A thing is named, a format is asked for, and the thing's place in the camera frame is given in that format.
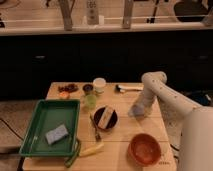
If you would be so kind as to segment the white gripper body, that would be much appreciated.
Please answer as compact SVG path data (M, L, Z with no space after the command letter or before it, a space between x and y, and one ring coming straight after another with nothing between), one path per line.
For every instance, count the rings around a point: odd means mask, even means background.
M136 99L135 115L149 116L152 112L152 105L155 102L155 96L141 92Z

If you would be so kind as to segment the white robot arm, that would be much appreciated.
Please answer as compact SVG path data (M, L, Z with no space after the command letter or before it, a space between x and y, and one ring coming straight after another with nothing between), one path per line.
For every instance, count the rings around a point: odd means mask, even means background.
M142 75L143 88L136 100L138 115L147 115L155 97L183 117L177 171L213 171L213 107L203 106L166 85L162 71Z

